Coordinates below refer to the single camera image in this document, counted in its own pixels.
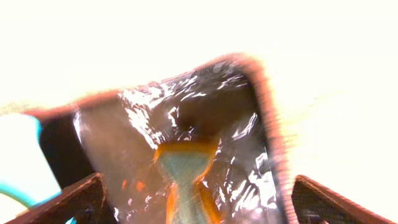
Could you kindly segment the yellow green sponge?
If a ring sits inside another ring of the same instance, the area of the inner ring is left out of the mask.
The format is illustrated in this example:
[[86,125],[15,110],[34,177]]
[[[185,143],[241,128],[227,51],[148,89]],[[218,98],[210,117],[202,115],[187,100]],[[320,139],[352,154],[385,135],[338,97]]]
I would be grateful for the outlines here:
[[212,192],[202,182],[210,171],[216,141],[175,141],[160,144],[154,162],[170,180],[166,223],[219,223],[221,214]]

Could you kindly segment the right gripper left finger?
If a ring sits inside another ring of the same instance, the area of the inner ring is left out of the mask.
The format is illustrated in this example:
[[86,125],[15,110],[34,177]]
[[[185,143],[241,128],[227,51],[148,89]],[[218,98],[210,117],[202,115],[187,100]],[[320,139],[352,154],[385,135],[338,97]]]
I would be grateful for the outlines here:
[[77,223],[117,223],[108,203],[103,174],[94,173],[79,180],[7,224],[66,223],[71,218]]

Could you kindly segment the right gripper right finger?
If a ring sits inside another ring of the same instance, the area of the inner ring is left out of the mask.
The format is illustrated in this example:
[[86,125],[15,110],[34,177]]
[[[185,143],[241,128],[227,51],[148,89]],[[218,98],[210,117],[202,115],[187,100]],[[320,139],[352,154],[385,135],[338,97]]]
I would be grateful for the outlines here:
[[391,223],[304,175],[295,178],[292,203],[299,223]]

